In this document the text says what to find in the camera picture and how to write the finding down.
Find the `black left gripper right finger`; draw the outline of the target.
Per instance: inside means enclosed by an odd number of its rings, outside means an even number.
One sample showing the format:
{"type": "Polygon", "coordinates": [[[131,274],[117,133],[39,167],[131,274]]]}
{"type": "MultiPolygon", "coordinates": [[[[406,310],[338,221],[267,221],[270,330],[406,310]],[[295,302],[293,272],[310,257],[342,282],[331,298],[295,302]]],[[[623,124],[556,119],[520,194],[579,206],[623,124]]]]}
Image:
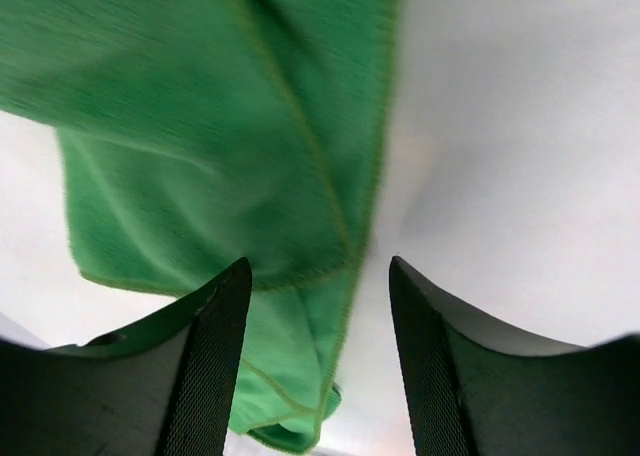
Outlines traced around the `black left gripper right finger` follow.
{"type": "Polygon", "coordinates": [[[635,455],[639,338],[549,339],[444,291],[400,257],[389,293],[419,455],[635,455]]]}

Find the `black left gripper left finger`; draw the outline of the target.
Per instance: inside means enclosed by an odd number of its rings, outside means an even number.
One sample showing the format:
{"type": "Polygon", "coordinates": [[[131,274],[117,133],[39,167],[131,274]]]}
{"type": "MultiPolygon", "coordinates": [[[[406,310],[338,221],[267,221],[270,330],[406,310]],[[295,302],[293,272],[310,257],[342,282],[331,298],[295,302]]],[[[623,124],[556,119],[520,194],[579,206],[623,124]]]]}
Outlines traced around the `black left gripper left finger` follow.
{"type": "Polygon", "coordinates": [[[191,294],[89,343],[1,343],[5,455],[219,455],[251,295],[239,259],[191,294]]]}

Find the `green towel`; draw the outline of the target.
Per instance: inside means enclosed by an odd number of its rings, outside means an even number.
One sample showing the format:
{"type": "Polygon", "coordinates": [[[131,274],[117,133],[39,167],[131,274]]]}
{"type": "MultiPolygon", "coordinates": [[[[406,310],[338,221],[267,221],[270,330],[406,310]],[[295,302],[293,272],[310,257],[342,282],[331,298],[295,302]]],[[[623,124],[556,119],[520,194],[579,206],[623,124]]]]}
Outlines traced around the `green towel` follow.
{"type": "Polygon", "coordinates": [[[79,273],[253,294],[230,429],[301,455],[371,235],[398,0],[1,0],[1,108],[54,128],[79,273]]]}

